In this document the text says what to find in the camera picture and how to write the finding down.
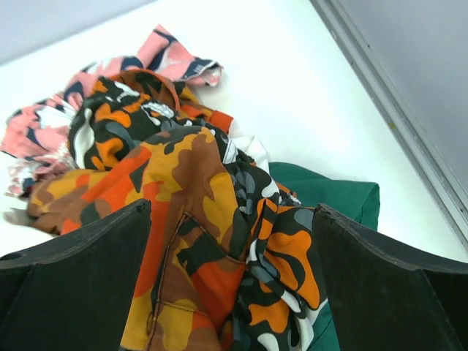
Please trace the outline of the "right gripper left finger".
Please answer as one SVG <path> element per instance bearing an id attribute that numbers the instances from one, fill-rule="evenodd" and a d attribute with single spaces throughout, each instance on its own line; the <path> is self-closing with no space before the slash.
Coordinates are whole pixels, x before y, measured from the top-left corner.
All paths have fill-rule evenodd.
<path id="1" fill-rule="evenodd" d="M 118 350 L 150 226 L 137 200 L 1 257 L 1 349 Z"/>

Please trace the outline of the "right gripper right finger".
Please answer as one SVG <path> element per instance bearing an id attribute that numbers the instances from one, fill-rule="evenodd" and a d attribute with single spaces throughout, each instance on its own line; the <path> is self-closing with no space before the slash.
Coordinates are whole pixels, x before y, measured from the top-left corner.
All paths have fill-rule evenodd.
<path id="1" fill-rule="evenodd" d="M 466 350 L 467 264 L 378 233 L 326 205 L 313 219 L 342 350 Z"/>

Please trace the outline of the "black orange grey camo cloth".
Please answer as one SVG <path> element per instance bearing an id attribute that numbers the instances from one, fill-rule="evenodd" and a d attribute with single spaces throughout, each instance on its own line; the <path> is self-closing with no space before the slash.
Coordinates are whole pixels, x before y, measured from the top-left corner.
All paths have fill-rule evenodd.
<path id="1" fill-rule="evenodd" d="M 325 301 L 312 247 L 313 211 L 239 151 L 219 117 L 215 122 L 225 128 L 226 155 L 236 158 L 227 170 L 243 221 L 233 229 L 250 232 L 228 350 L 306 350 Z"/>

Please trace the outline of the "white printed cloth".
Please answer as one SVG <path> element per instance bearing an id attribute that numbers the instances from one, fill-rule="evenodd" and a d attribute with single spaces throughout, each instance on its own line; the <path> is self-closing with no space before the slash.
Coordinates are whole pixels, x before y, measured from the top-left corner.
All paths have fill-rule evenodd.
<path id="1" fill-rule="evenodd" d="M 244 135 L 234 137 L 232 141 L 238 149 L 254 160 L 256 166 L 266 173 L 270 173 L 268 152 L 259 138 L 253 135 Z"/>

